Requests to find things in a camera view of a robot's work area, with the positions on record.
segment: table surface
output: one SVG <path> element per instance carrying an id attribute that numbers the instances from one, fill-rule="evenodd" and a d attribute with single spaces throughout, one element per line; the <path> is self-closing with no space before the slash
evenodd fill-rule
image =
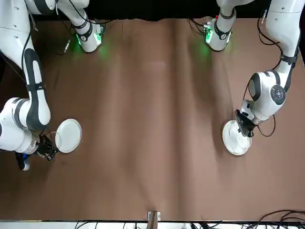
<path id="1" fill-rule="evenodd" d="M 256 19 L 237 19 L 223 52 L 210 51 L 187 20 L 114 21 L 95 52 L 73 37 L 63 56 L 54 54 L 67 41 L 63 25 L 38 29 L 50 129 L 75 118 L 82 139 L 52 162 L 31 158 L 28 172 L 1 153 L 1 219 L 143 220 L 158 210 L 162 220 L 258 220 L 305 208 L 301 58 L 274 135 L 256 129 L 240 157 L 222 142 L 249 78 L 279 59 L 260 43 Z M 7 68 L 1 98 L 24 94 L 13 75 Z M 266 133 L 272 127 L 262 124 Z"/>

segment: brown table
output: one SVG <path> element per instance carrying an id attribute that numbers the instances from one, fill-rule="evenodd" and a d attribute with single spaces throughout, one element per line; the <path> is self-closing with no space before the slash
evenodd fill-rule
<path id="1" fill-rule="evenodd" d="M 301 58 L 275 134 L 255 130 L 241 157 L 222 143 L 251 75 L 279 58 L 260 43 L 256 19 L 236 20 L 223 52 L 211 52 L 187 20 L 111 22 L 98 50 L 86 54 L 73 38 L 64 56 L 54 55 L 68 36 L 63 25 L 38 29 L 51 130 L 75 118 L 82 140 L 50 163 L 31 158 L 28 172 L 0 154 L 0 219 L 142 220 L 158 210 L 162 220 L 257 220 L 305 208 Z M 24 94 L 13 75 L 7 68 L 1 98 Z"/>

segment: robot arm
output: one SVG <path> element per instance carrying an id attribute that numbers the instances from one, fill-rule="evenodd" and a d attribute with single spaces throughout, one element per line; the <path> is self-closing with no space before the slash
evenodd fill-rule
<path id="1" fill-rule="evenodd" d="M 85 52 L 93 52 L 102 43 L 100 39 L 101 26 L 89 20 L 85 10 L 89 0 L 58 0 L 57 7 L 71 21 L 77 32 L 77 37 Z"/>
<path id="2" fill-rule="evenodd" d="M 284 104 L 290 87 L 300 42 L 299 21 L 305 0 L 272 0 L 266 28 L 283 50 L 275 70 L 255 73 L 249 81 L 252 101 L 243 100 L 235 111 L 243 136 L 252 137 L 253 129 L 274 115 Z"/>
<path id="3" fill-rule="evenodd" d="M 26 2 L 31 8 L 38 1 Z M 28 99 L 9 99 L 0 113 L 0 148 L 32 154 L 38 147 L 39 137 L 31 130 L 45 129 L 51 114 L 45 98 L 41 63 L 31 41 L 26 2 L 0 1 L 0 51 L 23 69 L 29 93 Z M 55 0 L 53 3 L 49 4 L 50 10 L 54 9 Z"/>
<path id="4" fill-rule="evenodd" d="M 214 51 L 221 51 L 229 42 L 231 29 L 236 19 L 235 6 L 245 5 L 254 0 L 217 0 L 220 12 L 217 19 L 212 19 L 207 25 L 210 30 L 205 43 Z"/>

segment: white plate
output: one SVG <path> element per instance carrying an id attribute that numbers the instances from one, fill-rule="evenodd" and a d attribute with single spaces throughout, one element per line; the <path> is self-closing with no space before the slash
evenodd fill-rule
<path id="1" fill-rule="evenodd" d="M 235 128 L 237 128 L 236 130 L 238 130 L 238 124 L 237 124 L 236 120 L 231 120 L 224 125 L 224 128 L 223 128 L 224 145 L 231 154 L 234 154 L 236 156 L 241 156 L 245 152 L 247 152 L 248 148 L 251 146 L 251 142 L 252 142 L 251 138 L 244 137 L 244 138 L 247 138 L 247 140 L 249 140 L 249 146 L 247 149 L 240 148 L 239 145 L 237 144 L 237 142 L 233 141 L 230 137 L 231 127 L 235 127 Z"/>
<path id="2" fill-rule="evenodd" d="M 56 133 L 56 147 L 63 153 L 72 152 L 81 141 L 81 125 L 72 118 L 63 121 Z"/>

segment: black wire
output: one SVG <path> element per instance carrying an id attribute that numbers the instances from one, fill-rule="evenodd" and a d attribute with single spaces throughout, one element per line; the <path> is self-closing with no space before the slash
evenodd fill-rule
<path id="1" fill-rule="evenodd" d="M 203 27 L 203 25 L 202 24 L 200 24 L 200 23 L 198 23 L 198 22 L 196 22 L 193 18 L 191 18 L 191 19 L 189 19 L 189 20 L 191 20 L 195 25 L 198 25 L 198 26 L 201 26 L 201 27 Z"/>
<path id="2" fill-rule="evenodd" d="M 281 54 L 283 54 L 283 50 L 282 50 L 281 46 L 278 45 L 279 42 L 275 42 L 275 41 L 271 40 L 269 37 L 267 37 L 265 34 L 263 34 L 261 29 L 259 28 L 259 20 L 260 20 L 260 18 L 257 20 L 257 29 L 258 29 L 259 34 L 262 35 L 268 41 L 270 41 L 272 43 L 272 45 L 276 45 L 279 48 L 279 50 L 281 51 Z"/>
<path id="3" fill-rule="evenodd" d="M 24 58 L 24 52 L 25 52 L 25 49 L 26 49 L 26 47 L 27 47 L 27 44 L 28 44 L 28 42 L 29 42 L 29 40 L 30 40 L 30 37 L 31 37 L 31 32 L 29 32 L 28 38 L 27 38 L 27 40 L 25 41 L 25 44 L 24 44 L 23 50 L 22 50 L 22 55 L 21 55 L 21 70 L 22 70 L 22 75 L 24 76 L 24 78 L 25 78 L 25 74 L 24 74 L 23 58 Z"/>
<path id="4" fill-rule="evenodd" d="M 209 228 L 214 228 L 214 227 L 218 226 L 218 225 L 221 224 L 221 223 L 222 223 L 222 221 L 219 221 L 218 223 L 216 223 L 215 225 L 213 225 L 213 226 L 211 226 L 211 227 L 209 227 Z"/>
<path id="5" fill-rule="evenodd" d="M 192 24 L 191 24 L 191 21 L 189 20 L 189 19 L 187 19 L 187 21 L 189 22 L 189 25 L 190 25 L 190 27 L 191 27 L 191 31 L 192 31 L 192 33 L 194 34 L 194 36 L 195 37 L 197 37 L 197 35 L 202 35 L 202 33 L 201 32 L 198 32 L 198 31 L 196 31 L 196 30 L 194 30 L 194 28 L 193 28 L 193 26 L 192 26 Z"/>
<path id="6" fill-rule="evenodd" d="M 0 51 L 4 61 L 11 67 L 11 69 L 22 79 L 22 81 L 26 84 L 26 81 L 23 79 L 23 77 L 19 74 L 19 72 L 17 72 L 17 70 L 10 64 L 10 62 L 6 59 L 6 57 L 4 56 L 4 54 Z"/>
<path id="7" fill-rule="evenodd" d="M 78 226 L 78 228 L 76 228 L 76 229 L 81 228 L 82 226 L 84 226 L 84 225 L 85 225 L 85 224 L 87 224 L 87 223 L 90 223 L 90 222 L 85 222 L 85 223 L 83 223 L 83 224 L 79 225 L 79 226 Z"/>
<path id="8" fill-rule="evenodd" d="M 195 25 L 196 29 L 198 30 L 199 34 L 204 35 L 204 31 L 201 30 L 196 23 L 194 23 L 194 25 Z"/>
<path id="9" fill-rule="evenodd" d="M 270 215 L 273 215 L 273 214 L 276 214 L 276 213 L 281 213 L 281 212 L 293 212 L 293 213 L 300 213 L 300 214 L 304 214 L 305 212 L 304 211 L 295 211 L 295 210 L 278 210 L 278 211 L 273 211 L 273 212 L 270 212 L 264 216 L 262 216 L 259 221 L 257 221 L 254 225 L 251 225 L 251 226 L 248 226 L 246 229 L 250 229 L 250 228 L 253 228 L 253 226 L 255 226 L 255 229 L 257 229 L 257 226 L 259 225 L 259 223 L 264 219 L 266 218 L 267 216 L 270 216 Z M 279 228 L 280 226 L 282 227 L 285 227 L 284 225 L 282 225 L 282 222 L 280 224 L 278 224 L 277 228 Z"/>
<path id="10" fill-rule="evenodd" d="M 282 50 L 281 46 L 278 45 L 279 42 L 275 42 L 275 41 L 271 40 L 269 37 L 267 37 L 266 35 L 264 35 L 263 32 L 262 32 L 262 30 L 259 28 L 259 21 L 260 21 L 260 19 L 261 19 L 261 18 L 258 18 L 258 20 L 257 20 L 257 30 L 258 30 L 258 37 L 259 37 L 259 40 L 260 40 L 261 43 L 263 43 L 264 45 L 276 45 L 276 46 L 279 48 L 279 50 L 280 50 L 280 52 L 281 52 L 281 56 L 282 56 L 282 55 L 283 55 L 283 50 Z M 261 35 L 262 35 L 265 39 L 267 39 L 268 41 L 270 41 L 271 43 L 266 43 L 266 42 L 264 42 L 264 41 L 261 39 Z M 274 70 L 275 68 L 277 68 L 278 65 L 280 64 L 280 62 L 281 62 L 281 60 L 278 61 L 278 63 L 276 64 L 275 67 L 272 68 L 272 70 Z"/>
<path id="11" fill-rule="evenodd" d="M 192 222 L 190 222 L 191 225 L 191 229 L 198 229 L 197 226 L 195 224 L 193 224 Z"/>
<path id="12" fill-rule="evenodd" d="M 101 25 L 101 24 L 106 24 L 106 23 L 109 23 L 109 22 L 113 21 L 113 20 L 109 20 L 109 21 L 105 21 L 105 22 L 103 22 L 103 23 L 95 23 L 95 22 L 92 22 L 92 21 L 90 21 L 90 20 L 88 20 L 88 19 L 85 19 L 85 18 L 81 15 L 81 13 L 79 13 L 79 11 L 77 10 L 77 8 L 76 8 L 75 5 L 73 4 L 73 2 L 72 2 L 71 0 L 69 0 L 69 2 L 70 2 L 71 5 L 74 7 L 74 9 L 75 9 L 76 12 L 78 13 L 78 15 L 80 15 L 81 18 L 83 18 L 85 21 L 87 21 L 87 22 L 89 22 L 89 23 L 91 23 L 91 24 Z"/>
<path id="13" fill-rule="evenodd" d="M 257 20 L 257 29 L 258 29 L 258 31 L 259 31 L 259 33 L 258 33 L 259 40 L 260 40 L 264 45 L 275 45 L 275 44 L 279 44 L 279 42 L 275 42 L 275 41 L 271 40 L 270 38 L 267 38 L 267 40 L 271 41 L 272 43 L 265 43 L 265 42 L 262 40 L 261 34 L 263 34 L 263 32 L 262 32 L 261 28 L 259 28 L 259 21 L 260 21 L 260 19 L 261 19 L 261 18 L 258 18 L 258 20 Z"/>
<path id="14" fill-rule="evenodd" d="M 286 217 L 286 218 L 283 219 L 283 221 L 285 221 L 286 219 L 298 219 L 298 220 L 301 220 L 301 221 L 305 222 L 305 219 L 300 218 L 300 217 Z"/>
<path id="15" fill-rule="evenodd" d="M 274 126 L 273 126 L 273 130 L 272 130 L 272 132 L 271 132 L 270 134 L 265 135 L 265 134 L 262 132 L 260 126 L 257 125 L 257 128 L 258 128 L 259 132 L 261 132 L 261 134 L 262 134 L 264 137 L 271 137 L 271 136 L 273 135 L 273 133 L 275 132 L 275 115 L 272 115 L 272 116 L 273 116 L 273 123 L 274 123 Z"/>

